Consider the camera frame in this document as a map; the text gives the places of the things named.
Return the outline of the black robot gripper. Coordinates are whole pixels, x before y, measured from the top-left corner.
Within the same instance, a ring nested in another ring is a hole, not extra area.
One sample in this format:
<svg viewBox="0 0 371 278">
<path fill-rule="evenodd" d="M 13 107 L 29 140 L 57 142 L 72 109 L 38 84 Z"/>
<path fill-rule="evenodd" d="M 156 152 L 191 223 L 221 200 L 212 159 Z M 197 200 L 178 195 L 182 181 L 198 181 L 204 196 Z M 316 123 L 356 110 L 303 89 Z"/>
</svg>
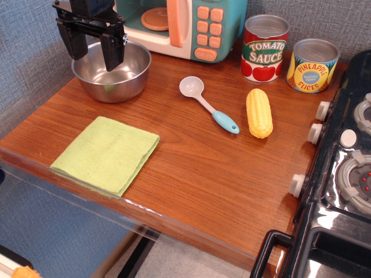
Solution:
<svg viewBox="0 0 371 278">
<path fill-rule="evenodd" d="M 125 18 L 114 10 L 114 1 L 54 1 L 60 36 L 73 60 L 88 52 L 86 35 L 100 38 L 106 70 L 123 63 L 128 36 Z"/>
</svg>

